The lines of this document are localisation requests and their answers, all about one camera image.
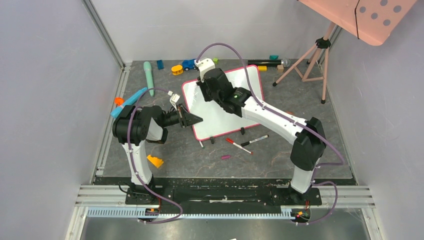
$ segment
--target red marker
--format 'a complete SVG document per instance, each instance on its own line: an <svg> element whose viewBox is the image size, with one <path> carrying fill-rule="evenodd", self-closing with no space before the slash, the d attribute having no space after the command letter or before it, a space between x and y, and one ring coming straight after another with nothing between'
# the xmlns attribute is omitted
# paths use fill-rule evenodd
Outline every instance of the red marker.
<svg viewBox="0 0 424 240"><path fill-rule="evenodd" d="M227 139L225 139L227 142L229 142L230 144L233 144L234 146L236 146L237 148L239 148L239 149L243 149L244 151L246 151L246 152L248 152L248 153L250 153L250 154L252 154L253 155L253 152L251 152L251 151L249 151L249 150L247 150L246 148L244 148L244 147L242 147L242 146L240 146L240 145L238 145L237 143L235 143L233 140L231 140L231 139L229 139L229 138L227 138Z"/></svg>

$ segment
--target whiteboard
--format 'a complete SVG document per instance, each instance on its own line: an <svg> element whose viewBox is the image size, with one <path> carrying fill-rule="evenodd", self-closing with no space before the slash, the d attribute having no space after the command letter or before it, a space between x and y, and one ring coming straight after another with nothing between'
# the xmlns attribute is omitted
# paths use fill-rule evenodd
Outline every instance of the whiteboard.
<svg viewBox="0 0 424 240"><path fill-rule="evenodd" d="M255 65L247 67L250 84L256 96L263 100L261 77ZM225 72L226 77L233 87L243 87L249 89L245 70L238 69ZM196 85L197 79L187 81L182 84L182 93L187 104L188 111L203 119L202 122L193 125L194 136L197 140L203 141L210 137L218 137L239 131L241 128L249 128L258 123L241 118L235 114L225 112L218 103L214 101L205 102L200 87Z"/></svg>

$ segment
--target toy car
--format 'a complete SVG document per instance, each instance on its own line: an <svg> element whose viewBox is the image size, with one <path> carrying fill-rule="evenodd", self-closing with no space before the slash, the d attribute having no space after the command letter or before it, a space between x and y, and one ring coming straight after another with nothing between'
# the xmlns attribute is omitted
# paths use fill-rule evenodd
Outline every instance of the toy car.
<svg viewBox="0 0 424 240"><path fill-rule="evenodd" d="M184 71L188 71L190 69L194 69L197 70L198 68L195 65L195 58L190 59L190 60L184 60L182 61L182 68L184 69Z"/></svg>

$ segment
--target pink board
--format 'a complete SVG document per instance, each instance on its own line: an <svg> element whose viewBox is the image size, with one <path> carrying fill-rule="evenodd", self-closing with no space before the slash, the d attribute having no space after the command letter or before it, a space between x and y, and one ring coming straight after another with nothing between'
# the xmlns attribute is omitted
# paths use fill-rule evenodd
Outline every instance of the pink board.
<svg viewBox="0 0 424 240"><path fill-rule="evenodd" d="M416 1L360 0L358 4L358 0L300 0L354 36L357 36L358 29L359 38L373 46L386 41Z"/></svg>

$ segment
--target tripod stand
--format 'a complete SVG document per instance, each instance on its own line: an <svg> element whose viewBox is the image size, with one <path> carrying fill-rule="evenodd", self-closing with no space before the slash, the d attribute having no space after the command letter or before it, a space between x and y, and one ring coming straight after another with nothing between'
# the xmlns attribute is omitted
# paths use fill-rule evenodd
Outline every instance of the tripod stand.
<svg viewBox="0 0 424 240"><path fill-rule="evenodd" d="M330 26L327 29L327 32L322 38L319 38L315 41L315 44L301 57L299 60L297 60L277 81L275 81L272 85L275 87L277 84L283 80L287 74L289 74L293 69L296 70L296 72L299 74L299 76L302 78L302 82L310 82L310 81L316 81L316 80L323 80L322 84L322 98L321 103L326 103L326 87L327 87L327 68L329 63L329 48L331 46L331 43L329 41L329 36L332 33L334 27L336 24L334 22L330 23ZM312 57L306 62L309 66L306 69L306 72L304 74L301 73L301 71L298 69L297 65L306 58L313 50L315 49L315 52L313 53ZM314 77L314 78L308 78L309 73L311 73L312 67L314 66L315 62L318 59L318 56L321 54L322 50L325 49L325 57L324 57L324 73L321 77Z"/></svg>

